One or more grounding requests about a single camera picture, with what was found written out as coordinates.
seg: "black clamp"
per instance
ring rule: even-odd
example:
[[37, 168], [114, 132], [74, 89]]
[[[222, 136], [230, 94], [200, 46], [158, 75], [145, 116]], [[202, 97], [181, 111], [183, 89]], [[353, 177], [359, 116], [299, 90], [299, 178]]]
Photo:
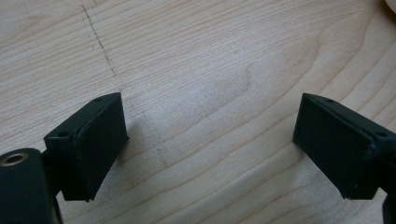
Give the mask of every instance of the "black clamp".
[[44, 137], [0, 156], [0, 223], [63, 223], [56, 195], [93, 200], [128, 141], [120, 93], [96, 98]]
[[348, 199], [388, 197], [384, 223], [396, 223], [396, 134], [334, 100], [303, 94], [293, 141]]

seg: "black bracket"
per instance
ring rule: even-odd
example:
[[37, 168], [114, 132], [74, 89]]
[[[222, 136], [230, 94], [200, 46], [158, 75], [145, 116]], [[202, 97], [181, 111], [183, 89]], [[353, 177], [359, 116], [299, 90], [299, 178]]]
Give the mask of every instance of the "black bracket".
[[348, 199], [373, 199], [384, 223], [396, 223], [396, 134], [334, 100], [303, 94], [293, 141]]
[[93, 200], [128, 141], [120, 93], [98, 97], [44, 137], [0, 156], [0, 223], [63, 223], [56, 195]]

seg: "wooden surface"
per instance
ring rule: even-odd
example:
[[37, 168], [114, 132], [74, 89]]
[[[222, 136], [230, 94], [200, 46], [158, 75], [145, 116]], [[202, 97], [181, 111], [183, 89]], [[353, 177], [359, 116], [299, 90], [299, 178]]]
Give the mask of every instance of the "wooden surface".
[[396, 132], [395, 41], [377, 0], [4, 0], [0, 152], [121, 91], [131, 140], [66, 223], [382, 223], [291, 138], [303, 92]]

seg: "light wooden table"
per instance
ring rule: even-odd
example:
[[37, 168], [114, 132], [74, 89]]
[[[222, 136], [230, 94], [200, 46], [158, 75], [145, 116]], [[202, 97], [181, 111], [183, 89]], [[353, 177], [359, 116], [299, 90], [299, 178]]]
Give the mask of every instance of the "light wooden table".
[[4, 0], [0, 153], [121, 91], [131, 140], [66, 223], [382, 223], [291, 138], [303, 92], [396, 132], [395, 41], [377, 0]]

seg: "hole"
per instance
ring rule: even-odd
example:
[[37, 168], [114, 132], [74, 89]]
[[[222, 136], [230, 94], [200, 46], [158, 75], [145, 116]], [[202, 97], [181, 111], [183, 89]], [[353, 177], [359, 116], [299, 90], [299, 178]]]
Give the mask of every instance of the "hole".
[[14, 163], [14, 162], [20, 161], [22, 158], [23, 158], [23, 156], [20, 154], [13, 155], [6, 159], [6, 163]]
[[26, 153], [16, 153], [10, 155], [0, 162], [2, 166], [11, 166], [26, 160], [28, 155]]
[[386, 133], [376, 133], [376, 134], [381, 136], [381, 137], [388, 137], [388, 135]]
[[67, 135], [69, 135], [69, 132], [61, 132], [61, 133], [58, 133], [58, 136], [60, 136], [60, 137], [65, 137], [65, 136], [67, 136]]

